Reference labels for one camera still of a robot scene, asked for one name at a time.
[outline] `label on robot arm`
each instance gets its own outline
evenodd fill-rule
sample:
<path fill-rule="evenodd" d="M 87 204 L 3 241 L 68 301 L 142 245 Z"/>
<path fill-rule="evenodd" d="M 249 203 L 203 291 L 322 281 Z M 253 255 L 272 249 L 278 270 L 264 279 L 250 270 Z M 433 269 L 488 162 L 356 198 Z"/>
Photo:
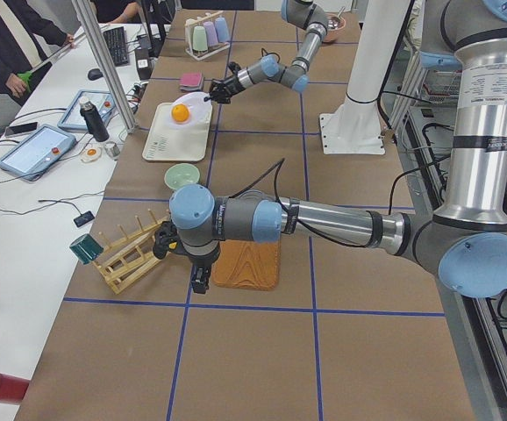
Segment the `label on robot arm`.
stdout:
<path fill-rule="evenodd" d="M 507 63 L 462 71 L 458 108 L 481 105 L 507 105 Z"/>

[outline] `phone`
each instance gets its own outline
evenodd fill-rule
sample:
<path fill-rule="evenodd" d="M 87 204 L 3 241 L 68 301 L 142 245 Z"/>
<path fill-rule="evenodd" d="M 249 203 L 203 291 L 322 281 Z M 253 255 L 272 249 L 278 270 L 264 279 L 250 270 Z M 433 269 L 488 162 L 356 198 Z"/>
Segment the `phone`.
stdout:
<path fill-rule="evenodd" d="M 35 132 L 38 127 L 38 122 L 25 123 L 24 125 L 9 125 L 6 127 L 6 130 L 4 130 L 4 137 L 13 138 L 14 136 Z"/>

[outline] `keyboard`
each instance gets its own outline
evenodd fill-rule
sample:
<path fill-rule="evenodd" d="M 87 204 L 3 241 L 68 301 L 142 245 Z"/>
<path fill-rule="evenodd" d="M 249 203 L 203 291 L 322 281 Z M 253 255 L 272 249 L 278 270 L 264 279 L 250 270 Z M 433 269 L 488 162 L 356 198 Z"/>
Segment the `keyboard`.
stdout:
<path fill-rule="evenodd" d="M 103 32 L 105 44 L 110 50 L 111 58 L 115 66 L 123 66 L 129 63 L 129 52 L 127 49 L 127 40 L 125 37 L 125 28 L 108 29 Z"/>

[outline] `wire basket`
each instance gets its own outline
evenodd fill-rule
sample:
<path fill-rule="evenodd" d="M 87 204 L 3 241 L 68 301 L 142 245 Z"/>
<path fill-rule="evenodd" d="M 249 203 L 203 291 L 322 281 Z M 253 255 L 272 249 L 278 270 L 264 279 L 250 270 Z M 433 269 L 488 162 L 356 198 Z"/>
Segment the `wire basket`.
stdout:
<path fill-rule="evenodd" d="M 462 72 L 427 72 L 421 96 L 431 103 L 458 103 Z"/>

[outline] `silver robot arm segment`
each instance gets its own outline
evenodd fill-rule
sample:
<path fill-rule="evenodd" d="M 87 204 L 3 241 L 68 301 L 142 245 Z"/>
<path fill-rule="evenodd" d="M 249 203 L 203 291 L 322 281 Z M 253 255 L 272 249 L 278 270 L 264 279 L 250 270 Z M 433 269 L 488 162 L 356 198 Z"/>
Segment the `silver robot arm segment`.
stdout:
<path fill-rule="evenodd" d="M 270 80 L 296 92 L 303 92 L 308 84 L 308 70 L 322 40 L 327 34 L 327 15 L 310 1 L 283 0 L 282 18 L 306 31 L 306 37 L 290 67 L 277 63 L 272 54 L 262 57 L 247 68 L 231 62 L 232 75 L 224 80 L 213 80 L 208 99 L 217 103 L 230 103 L 232 96 L 259 82 Z"/>

